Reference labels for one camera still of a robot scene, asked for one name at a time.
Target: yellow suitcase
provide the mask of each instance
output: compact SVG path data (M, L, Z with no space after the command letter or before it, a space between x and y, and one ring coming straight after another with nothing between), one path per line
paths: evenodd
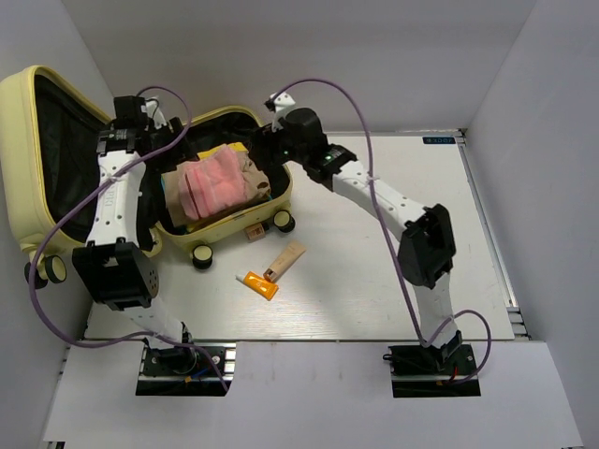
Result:
M228 118L235 114L247 117L248 125L258 124L257 117L248 109L218 109L193 120L189 136L194 148L204 151L208 149L206 146L215 146L212 143L219 141L218 136L208 132L212 124L226 129ZM109 120L106 113L47 67L31 66L0 82L0 163L8 219L15 240L30 259L56 221L97 187L97 134ZM244 229L251 222L267 220L277 211L289 211L292 181L288 170L282 168L282 171L279 182L285 189L279 189L282 191L272 201L242 210L192 234L167 235L193 252L199 244L207 245ZM47 270L64 269L57 255L83 244L94 216L93 201L51 239L37 266L43 280L64 279L62 273ZM155 229L152 239L150 256L162 248L160 233Z

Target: white platform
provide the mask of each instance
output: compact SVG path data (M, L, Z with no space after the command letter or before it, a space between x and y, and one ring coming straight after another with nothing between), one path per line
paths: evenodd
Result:
M475 343L480 360L483 343ZM548 348L498 342L480 398L393 398L380 342L246 342L225 398L136 397L141 344L71 349L44 440L67 449L581 445Z
M363 137L334 137L367 165ZM406 196L451 213L458 253L451 275L454 311L475 309L489 320L493 338L513 339L507 298L493 266L456 145L424 145L418 137L373 139L375 174ZM310 181L301 167L294 176L297 227L248 243L240 233L213 245L206 273L191 266L174 245L156 262L161 295L199 340L414 340L416 335L378 223L344 198ZM280 280L266 301L236 282L240 270L262 273L290 239L307 253ZM483 339L476 318L460 318L467 340ZM86 337L105 339L138 330L105 306L94 305Z

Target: folded clothes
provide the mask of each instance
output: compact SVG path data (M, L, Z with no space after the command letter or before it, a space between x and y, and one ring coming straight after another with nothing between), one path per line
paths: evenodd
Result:
M254 162L249 158L247 150L240 143L223 145L217 149L213 149L208 152L202 152L199 154L199 162L210 159L215 154L220 152L223 147L229 147L235 150L234 153L237 158L238 167L241 171L244 183L244 200L236 205L225 208L220 212L216 212L210 217L195 219L193 217L197 215L193 214L193 212L192 217L188 216L182 203L183 195L180 192L179 185L182 179L184 180L185 167L189 164L197 164L197 162L180 164L177 167L177 171L171 171L163 175L167 209L168 213L170 214L170 218L176 227L185 225L187 226L188 231L196 230L202 226L225 218L233 212L251 207L253 204L263 200L264 198L267 198L270 195L269 178L262 171L257 169Z
M184 162L182 166L179 198L191 220L245 203L245 180L237 156L228 145L210 157Z

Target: pink towel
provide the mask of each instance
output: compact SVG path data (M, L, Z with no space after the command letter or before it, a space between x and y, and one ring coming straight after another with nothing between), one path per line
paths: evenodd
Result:
M185 215L192 220L244 203L245 181L235 152L223 145L206 159L184 163L179 195Z

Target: open suitcase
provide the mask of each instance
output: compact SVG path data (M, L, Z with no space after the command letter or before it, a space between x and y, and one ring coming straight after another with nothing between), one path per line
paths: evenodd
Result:
M98 132L109 121L106 113L47 67L31 66L0 82L0 163L8 219L14 238L30 258L55 223L99 184L96 141ZM258 118L248 109L218 109L193 120L188 142L197 152L203 152L223 143L244 142L258 126ZM212 261L210 243L250 224L268 221L277 212L279 224L287 223L279 227L289 230L288 223L293 223L291 175L286 167L280 167L267 176L271 201L191 234L174 235L166 233L160 224L157 227L188 251L199 268L206 268ZM40 284L65 279L59 254L85 242L94 218L95 201L51 239L37 266ZM162 248L155 229L151 236L150 256Z

